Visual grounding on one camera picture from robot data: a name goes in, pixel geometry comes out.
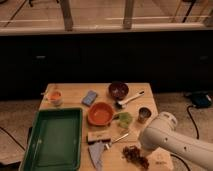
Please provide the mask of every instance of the green tray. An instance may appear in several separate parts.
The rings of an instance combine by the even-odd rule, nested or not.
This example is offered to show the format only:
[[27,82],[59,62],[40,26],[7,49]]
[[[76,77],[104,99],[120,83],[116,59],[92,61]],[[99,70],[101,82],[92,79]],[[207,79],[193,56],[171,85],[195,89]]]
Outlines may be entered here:
[[39,111],[21,171],[78,170],[81,134],[81,108]]

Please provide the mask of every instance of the black cable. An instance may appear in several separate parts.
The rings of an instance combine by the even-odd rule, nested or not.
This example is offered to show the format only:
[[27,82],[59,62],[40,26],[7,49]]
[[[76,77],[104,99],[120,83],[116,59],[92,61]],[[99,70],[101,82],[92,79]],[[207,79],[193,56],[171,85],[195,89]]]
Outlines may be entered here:
[[24,151],[25,151],[25,148],[9,133],[9,132],[7,132],[7,130],[5,130],[4,128],[2,128],[1,126],[0,126],[0,129],[2,130],[2,131],[4,131],[7,135],[9,135],[9,137],[10,138],[12,138],[13,139],[13,141],[15,141],[15,143],[16,144],[18,144],[19,145],[19,147],[21,147]]
[[24,0],[24,2],[18,7],[18,9],[14,12],[14,14],[12,15],[12,17],[10,17],[9,21],[4,25],[4,27],[7,27],[11,21],[16,17],[16,15],[19,13],[19,11],[23,8],[23,6],[25,5],[25,3],[28,0]]
[[186,12],[185,17],[183,18],[182,23],[185,23],[185,21],[186,21],[187,17],[189,16],[189,14],[190,14],[190,12],[191,12],[193,6],[195,5],[195,2],[196,2],[196,0],[192,0],[192,3],[191,3],[191,5],[189,6],[189,9],[188,9],[188,11]]
[[178,157],[178,156],[176,156],[176,155],[174,155],[174,154],[170,154],[172,157],[175,157],[175,158],[177,158],[177,159],[179,159],[183,164],[184,164],[184,166],[187,168],[187,170],[188,171],[191,171],[191,169],[189,168],[189,166],[188,166],[188,164],[182,159],[182,158],[180,158],[180,157]]
[[187,113],[188,113],[188,115],[189,115],[190,119],[192,120],[192,123],[193,123],[193,125],[194,125],[194,127],[195,127],[196,134],[197,134],[196,138],[199,139],[199,138],[200,138],[199,130],[198,130],[197,125],[196,125],[196,123],[195,123],[195,121],[194,121],[194,119],[193,119],[193,117],[192,117],[192,114],[191,114],[191,112],[190,112],[190,110],[189,110],[190,108],[193,108],[193,107],[194,107],[194,105],[189,105],[189,106],[187,107]]

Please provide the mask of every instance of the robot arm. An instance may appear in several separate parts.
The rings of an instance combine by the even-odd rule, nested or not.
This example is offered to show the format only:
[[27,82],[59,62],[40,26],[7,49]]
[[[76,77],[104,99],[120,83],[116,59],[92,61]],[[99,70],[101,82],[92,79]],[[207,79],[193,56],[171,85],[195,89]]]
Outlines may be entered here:
[[176,133],[176,118],[162,112],[139,135],[139,141],[145,150],[164,148],[198,165],[213,170],[213,144]]

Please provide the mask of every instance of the blue object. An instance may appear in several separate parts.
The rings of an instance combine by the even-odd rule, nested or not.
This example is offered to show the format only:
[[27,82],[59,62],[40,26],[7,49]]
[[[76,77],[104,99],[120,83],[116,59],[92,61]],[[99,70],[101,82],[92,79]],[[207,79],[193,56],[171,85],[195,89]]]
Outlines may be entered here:
[[87,95],[83,98],[82,103],[86,106],[91,106],[95,101],[98,94],[92,90],[88,91]]

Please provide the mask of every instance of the bowl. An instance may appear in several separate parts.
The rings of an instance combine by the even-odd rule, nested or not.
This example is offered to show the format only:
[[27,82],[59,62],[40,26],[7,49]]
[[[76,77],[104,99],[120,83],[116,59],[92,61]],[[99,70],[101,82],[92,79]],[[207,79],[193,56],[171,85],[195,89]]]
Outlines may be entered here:
[[54,90],[49,94],[48,100],[54,106],[60,106],[62,104],[61,92]]
[[129,87],[123,82],[112,82],[109,85],[109,94],[113,99],[123,100],[129,93]]
[[113,109],[105,102],[94,103],[88,111],[88,122],[96,126],[106,126],[113,119]]

